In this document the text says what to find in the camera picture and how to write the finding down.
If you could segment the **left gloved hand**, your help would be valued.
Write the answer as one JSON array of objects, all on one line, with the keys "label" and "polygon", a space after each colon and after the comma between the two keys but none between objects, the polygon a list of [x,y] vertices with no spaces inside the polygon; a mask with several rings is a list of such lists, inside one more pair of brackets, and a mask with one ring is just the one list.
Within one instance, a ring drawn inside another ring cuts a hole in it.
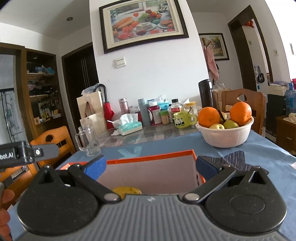
[{"label": "left gloved hand", "polygon": [[8,225],[8,222],[10,221],[11,217],[8,211],[3,208],[2,206],[6,203],[9,203],[10,201],[13,200],[15,197],[15,194],[12,190],[10,189],[5,189],[3,190],[3,193],[1,195],[1,222],[0,222],[0,227],[1,227],[1,236],[4,238],[4,240],[12,240],[11,238],[11,230]]}]

